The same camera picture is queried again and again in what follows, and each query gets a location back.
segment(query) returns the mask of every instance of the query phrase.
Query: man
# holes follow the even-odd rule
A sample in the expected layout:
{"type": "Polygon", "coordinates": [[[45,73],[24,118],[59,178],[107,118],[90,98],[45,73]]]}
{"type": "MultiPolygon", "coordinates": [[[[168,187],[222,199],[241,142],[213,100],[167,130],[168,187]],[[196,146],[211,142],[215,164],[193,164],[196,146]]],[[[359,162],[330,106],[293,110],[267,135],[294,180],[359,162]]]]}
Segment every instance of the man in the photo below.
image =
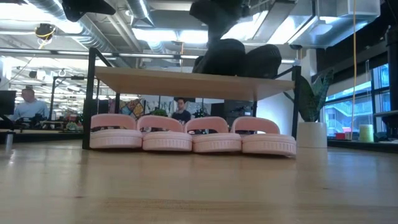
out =
{"type": "Polygon", "coordinates": [[[49,109],[43,101],[36,100],[35,91],[26,88],[22,91],[23,103],[15,108],[14,115],[10,118],[15,121],[19,118],[33,118],[36,114],[41,114],[43,118],[49,117],[49,109]]]}
{"type": "Polygon", "coordinates": [[[177,100],[177,111],[172,115],[172,118],[178,120],[182,125],[191,120],[191,113],[185,109],[184,98],[177,100]]]}

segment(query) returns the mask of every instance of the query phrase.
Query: ceiling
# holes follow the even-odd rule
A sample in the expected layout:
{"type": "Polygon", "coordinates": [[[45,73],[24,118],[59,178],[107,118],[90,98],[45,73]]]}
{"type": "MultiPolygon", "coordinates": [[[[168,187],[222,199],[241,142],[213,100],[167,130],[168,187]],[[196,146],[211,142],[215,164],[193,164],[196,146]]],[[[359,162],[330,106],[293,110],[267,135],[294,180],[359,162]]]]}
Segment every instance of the ceiling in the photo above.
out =
{"type": "MultiPolygon", "coordinates": [[[[251,0],[251,16],[242,19],[233,27],[224,38],[239,39],[244,43],[246,51],[255,49],[264,44],[276,44],[282,58],[296,60],[297,51],[292,50],[288,43],[293,38],[292,44],[302,44],[304,47],[327,47],[344,39],[350,32],[348,23],[352,15],[338,14],[342,9],[336,9],[337,2],[352,0],[251,0]],[[321,28],[332,27],[326,34],[319,34],[321,28]]],[[[125,0],[107,0],[115,9],[116,14],[105,16],[102,14],[88,13],[82,20],[91,24],[89,30],[97,30],[98,35],[106,42],[108,49],[114,52],[145,52],[153,53],[150,42],[160,42],[168,54],[204,55],[206,52],[207,26],[189,15],[192,1],[188,0],[147,0],[150,8],[150,17],[155,27],[148,26],[145,22],[138,21],[131,29],[131,17],[125,0]],[[176,45],[171,40],[183,40],[184,44],[176,45]]],[[[365,6],[375,6],[378,0],[362,0],[365,6]]],[[[373,10],[377,7],[362,7],[361,10],[373,10]]],[[[358,16],[358,25],[363,26],[377,17],[377,12],[367,16],[358,16]]],[[[50,14],[36,8],[31,4],[6,4],[0,3],[0,48],[38,49],[42,40],[39,40],[34,29],[40,23],[54,24],[55,30],[52,40],[43,46],[45,50],[74,50],[86,52],[87,45],[82,44],[84,36],[74,31],[77,23],[60,23],[50,14]]],[[[51,92],[52,79],[34,80],[29,78],[31,70],[41,69],[47,75],[58,74],[62,69],[68,74],[86,74],[87,59],[76,59],[67,55],[54,55],[47,58],[33,58],[35,55],[7,55],[2,60],[7,60],[13,67],[13,75],[17,78],[11,82],[11,88],[20,90],[26,85],[35,85],[37,93],[43,95],[51,92]]],[[[179,62],[160,59],[135,60],[134,58],[114,58],[115,63],[123,66],[141,67],[153,70],[180,70],[190,71],[193,60],[179,62]]],[[[67,80],[71,85],[84,87],[85,81],[67,80]]],[[[69,94],[67,86],[62,84],[56,93],[69,94]]],[[[113,95],[105,85],[101,87],[100,95],[113,95]]]]}

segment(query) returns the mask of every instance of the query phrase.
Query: wooden tabletop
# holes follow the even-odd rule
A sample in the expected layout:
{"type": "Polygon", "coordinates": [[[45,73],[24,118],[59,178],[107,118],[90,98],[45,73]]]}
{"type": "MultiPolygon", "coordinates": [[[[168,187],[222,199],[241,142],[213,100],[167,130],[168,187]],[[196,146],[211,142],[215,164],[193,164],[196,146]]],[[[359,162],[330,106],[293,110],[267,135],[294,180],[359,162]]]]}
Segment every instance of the wooden tabletop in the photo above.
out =
{"type": "Polygon", "coordinates": [[[40,123],[63,124],[63,121],[41,121],[40,123]]]}
{"type": "Polygon", "coordinates": [[[118,93],[225,100],[262,100],[294,88],[294,82],[263,78],[96,67],[96,76],[118,93]]]}
{"type": "Polygon", "coordinates": [[[0,223],[397,223],[397,154],[297,153],[288,159],[15,143],[0,159],[0,223]]]}

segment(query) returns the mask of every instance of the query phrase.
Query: building outside window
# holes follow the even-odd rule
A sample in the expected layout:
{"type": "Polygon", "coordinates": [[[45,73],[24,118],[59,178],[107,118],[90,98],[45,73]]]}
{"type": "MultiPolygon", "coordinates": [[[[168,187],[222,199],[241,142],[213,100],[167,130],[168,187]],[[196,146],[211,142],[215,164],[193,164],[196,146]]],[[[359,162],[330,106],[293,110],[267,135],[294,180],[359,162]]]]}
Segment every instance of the building outside window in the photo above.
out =
{"type": "MultiPolygon", "coordinates": [[[[353,131],[359,132],[361,124],[373,124],[377,132],[386,131],[386,126],[381,118],[374,124],[373,114],[391,110],[389,93],[388,65],[382,65],[372,70],[374,78],[374,99],[371,90],[371,82],[356,86],[354,105],[353,131]]],[[[323,121],[328,128],[328,136],[334,137],[336,133],[349,131],[351,128],[351,115],[353,111],[353,88],[341,91],[326,98],[323,121]]]]}

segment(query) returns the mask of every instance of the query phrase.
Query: potted plant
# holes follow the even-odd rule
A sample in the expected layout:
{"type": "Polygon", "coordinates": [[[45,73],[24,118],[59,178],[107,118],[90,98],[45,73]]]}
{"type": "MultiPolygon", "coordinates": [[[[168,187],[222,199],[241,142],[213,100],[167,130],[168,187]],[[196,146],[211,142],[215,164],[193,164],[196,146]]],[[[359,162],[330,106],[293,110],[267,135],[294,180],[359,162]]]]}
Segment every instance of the potted plant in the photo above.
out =
{"type": "MultiPolygon", "coordinates": [[[[154,111],[150,113],[151,115],[156,115],[156,116],[167,116],[166,110],[159,109],[158,107],[155,108],[154,111]]],[[[151,128],[150,131],[163,131],[162,128],[151,128]]]]}
{"type": "MultiPolygon", "coordinates": [[[[300,76],[300,98],[298,101],[298,111],[304,120],[299,123],[297,128],[297,146],[326,148],[327,133],[326,124],[319,121],[320,110],[324,107],[326,94],[333,81],[333,69],[321,73],[313,85],[300,76]]],[[[287,98],[294,102],[294,99],[284,93],[287,98]]]]}
{"type": "Polygon", "coordinates": [[[156,116],[167,116],[166,110],[158,108],[156,108],[151,114],[156,116]]]}

